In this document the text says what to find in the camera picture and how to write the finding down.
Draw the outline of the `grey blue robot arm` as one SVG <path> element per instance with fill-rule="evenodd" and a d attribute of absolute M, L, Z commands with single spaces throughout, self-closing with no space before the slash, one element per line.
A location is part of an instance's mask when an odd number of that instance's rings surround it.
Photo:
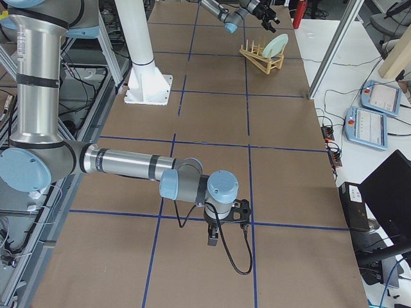
<path fill-rule="evenodd" d="M 238 27 L 243 24 L 248 14 L 260 20 L 262 27 L 272 33 L 274 33 L 276 29 L 272 26 L 271 22 L 273 21 L 276 24 L 280 23 L 276 12 L 270 7 L 270 1 L 239 1 L 239 7 L 234 12 L 230 12 L 217 1 L 204 0 L 198 3 L 221 21 L 229 33 L 234 33 Z"/>

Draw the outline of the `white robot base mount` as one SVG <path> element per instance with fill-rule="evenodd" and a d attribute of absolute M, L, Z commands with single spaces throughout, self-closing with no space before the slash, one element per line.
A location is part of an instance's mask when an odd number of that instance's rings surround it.
<path fill-rule="evenodd" d="M 167 105 L 173 76 L 163 75 L 155 64 L 143 2 L 115 4 L 132 62 L 125 103 Z"/>

